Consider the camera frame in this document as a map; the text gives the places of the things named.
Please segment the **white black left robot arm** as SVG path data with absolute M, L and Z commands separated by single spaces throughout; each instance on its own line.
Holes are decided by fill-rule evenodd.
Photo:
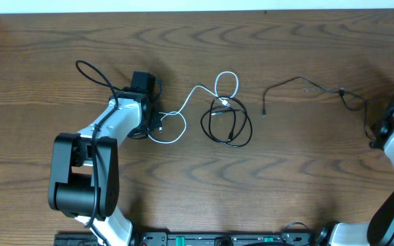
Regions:
M 134 243 L 133 225 L 117 207 L 118 148 L 130 133 L 150 126 L 153 103 L 152 89 L 127 88 L 87 127 L 54 140 L 49 206 L 89 228 L 102 245 Z

